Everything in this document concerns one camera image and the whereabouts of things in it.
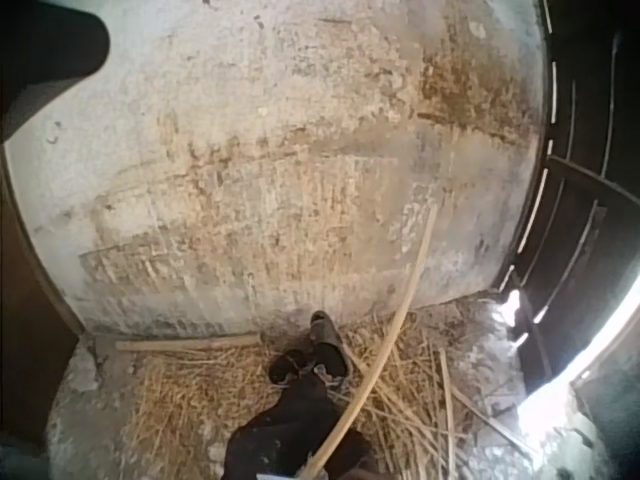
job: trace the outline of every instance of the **person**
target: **person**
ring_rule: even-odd
[[[294,478],[338,422],[341,411],[328,391],[340,388],[350,365],[325,312],[311,316],[309,339],[310,351],[290,349],[269,367],[269,379],[283,391],[273,407],[231,435],[222,480],[256,480],[265,474]],[[371,444],[352,428],[327,461],[321,478],[391,477],[380,474]]]

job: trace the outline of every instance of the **black pants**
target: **black pants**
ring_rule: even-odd
[[[238,428],[227,446],[223,480],[255,480],[257,473],[293,478],[327,438],[340,411],[324,383],[309,373],[280,395],[278,402]],[[375,471],[371,445],[349,430],[325,470],[330,480],[358,466]]]

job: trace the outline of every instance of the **straw pile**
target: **straw pile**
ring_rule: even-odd
[[[378,319],[341,329],[354,369],[341,392],[332,394],[337,403],[350,400],[384,333],[384,322]],[[447,478],[449,433],[439,352],[431,341],[435,337],[424,321],[409,314],[356,420],[355,427],[373,443],[381,469],[398,478]],[[440,347],[448,343],[443,337],[437,341]],[[129,449],[138,452],[154,478],[219,478],[230,434],[278,398],[278,389],[265,374],[275,354],[269,345],[146,354],[126,436]],[[455,361],[449,365],[455,370]],[[462,452],[473,415],[457,401],[452,413],[460,475],[467,473]]]

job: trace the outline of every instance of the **concrete wall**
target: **concrete wall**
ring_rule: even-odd
[[[531,181],[533,0],[68,1],[103,69],[7,143],[38,254],[93,332],[189,336],[489,286]]]

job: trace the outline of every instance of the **person's foot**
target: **person's foot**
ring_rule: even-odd
[[[313,343],[313,371],[327,386],[339,386],[349,376],[350,364],[331,317],[322,310],[311,315],[309,336]]]
[[[287,386],[300,377],[309,366],[311,359],[302,350],[292,348],[278,355],[269,366],[269,380],[274,385]]]

